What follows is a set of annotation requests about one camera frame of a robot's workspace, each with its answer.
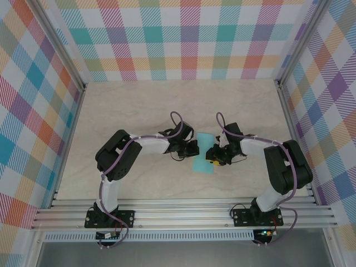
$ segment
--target gray floor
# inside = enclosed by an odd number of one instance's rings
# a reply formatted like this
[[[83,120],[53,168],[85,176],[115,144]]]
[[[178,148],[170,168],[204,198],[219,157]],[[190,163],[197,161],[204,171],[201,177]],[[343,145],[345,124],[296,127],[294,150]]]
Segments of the gray floor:
[[[282,242],[127,242],[112,250],[95,243],[45,243],[37,267],[297,267],[333,266],[321,229],[296,229]]]

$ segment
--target metal frame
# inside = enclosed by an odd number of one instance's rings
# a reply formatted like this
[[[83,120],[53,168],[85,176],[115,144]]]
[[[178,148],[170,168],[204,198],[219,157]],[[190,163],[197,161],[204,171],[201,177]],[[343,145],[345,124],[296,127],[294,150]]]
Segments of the metal frame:
[[[324,17],[326,11],[328,10],[329,6],[331,5],[333,0],[320,0],[318,6],[316,7],[311,19],[306,27],[305,31],[303,32],[300,41],[293,52],[284,72],[280,78],[280,84],[285,84],[289,76],[294,71],[296,64],[298,63],[300,57],[302,56],[305,48],[309,44],[310,40],[313,38],[314,32],[317,30],[320,21]]]
[[[72,141],[73,141],[73,138],[74,138],[74,133],[75,133],[75,130],[76,130],[76,127],[77,127],[77,123],[78,123],[78,120],[79,120],[80,111],[81,111],[82,106],[83,106],[84,97],[85,97],[85,93],[86,93],[86,88],[87,88],[87,85],[85,85],[83,91],[79,95],[78,107],[77,107],[76,114],[74,116],[73,125],[71,127],[71,131],[69,133],[69,137],[68,137],[68,141],[66,143],[65,149],[63,150],[62,162],[61,162],[60,168],[58,170],[57,177],[55,179],[55,186],[52,189],[53,191],[51,192],[52,198],[50,198],[48,200],[48,203],[46,204],[46,207],[48,207],[48,208],[51,207],[52,201],[56,197],[58,189],[60,188],[60,185],[61,185],[61,181],[62,181],[63,173],[65,171],[65,167],[66,167],[69,151],[70,151],[70,148],[71,148],[71,145],[72,145]]]
[[[337,222],[328,206],[318,206],[308,187],[309,196],[294,197],[284,206],[298,212],[296,228],[336,227]],[[135,210],[133,231],[141,230],[223,230],[237,229],[229,211],[236,203],[247,208],[252,198],[241,199],[159,199],[119,200],[124,210]],[[36,231],[91,231],[84,228],[87,210],[95,200],[54,200],[50,209],[39,210],[32,229]],[[283,210],[284,226],[287,229],[294,221],[294,213]],[[265,229],[266,227],[243,227],[238,229]]]
[[[297,130],[295,128],[295,125],[293,123],[293,119],[291,117],[291,110],[290,110],[290,108],[289,108],[289,106],[287,104],[286,98],[285,98],[284,90],[283,90],[283,87],[282,87],[283,84],[282,83],[278,84],[277,82],[275,82],[275,85],[276,85],[277,93],[278,93],[279,100],[280,100],[281,105],[282,105],[283,113],[284,113],[285,120],[286,120],[287,125],[288,125],[288,129],[289,129],[290,135],[301,146],[301,141],[300,141],[299,135],[297,134],[298,132],[297,132]],[[322,206],[322,202],[321,202],[320,197],[318,195],[317,189],[315,188],[315,185],[314,184],[310,184],[309,186],[311,187],[311,190],[313,192],[313,195],[314,195],[314,198],[315,198],[315,202],[318,205]],[[329,248],[329,251],[330,251],[330,255],[332,257],[334,265],[335,266],[339,266],[339,267],[346,267],[344,258],[342,256],[341,248],[340,248],[340,246],[339,246],[339,244],[337,242],[337,234],[335,232],[336,229],[326,227],[326,228],[323,228],[323,231],[324,231],[324,236],[325,236],[325,239],[327,241],[328,248]]]
[[[82,91],[85,89],[85,82],[80,77],[80,74],[74,65],[73,61],[71,60],[70,56],[68,55],[64,44],[62,43],[60,37],[58,36],[56,29],[53,27],[51,21],[48,19],[45,11],[43,10],[41,4],[38,0],[26,0],[28,6],[30,7],[31,11],[33,12],[34,16],[40,23],[41,27],[43,28],[47,38],[51,41],[53,48],[61,58],[64,66],[68,70],[69,74],[71,75],[74,83],[78,88]]]

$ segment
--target plaid backdrop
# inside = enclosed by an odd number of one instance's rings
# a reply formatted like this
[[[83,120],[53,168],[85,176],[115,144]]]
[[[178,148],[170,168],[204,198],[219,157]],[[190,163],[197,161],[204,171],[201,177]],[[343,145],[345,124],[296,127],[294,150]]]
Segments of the plaid backdrop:
[[[25,0],[0,0],[0,266],[19,266],[79,90]]]
[[[356,266],[356,1],[334,0],[284,88],[343,254]]]
[[[131,81],[271,77],[305,0],[55,2],[94,81]]]

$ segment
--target black mounting plate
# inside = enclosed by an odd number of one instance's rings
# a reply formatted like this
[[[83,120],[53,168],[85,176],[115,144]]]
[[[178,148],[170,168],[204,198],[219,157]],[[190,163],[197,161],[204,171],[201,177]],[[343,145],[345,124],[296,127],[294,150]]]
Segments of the black mounting plate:
[[[118,210],[115,214],[115,217],[119,218],[120,220],[124,221],[128,228],[133,228],[134,221],[135,221],[135,211],[134,210]],[[117,221],[110,220],[111,222],[103,222],[100,220],[98,213],[95,210],[89,210],[87,212],[85,220],[84,228],[115,228]]]
[[[283,226],[283,218],[278,218],[279,215],[282,216],[280,209],[275,209],[270,212],[270,216],[262,220],[261,223],[257,224],[252,217],[250,209],[233,209],[233,218],[235,227],[243,226],[275,226],[271,218],[275,219],[277,226]]]

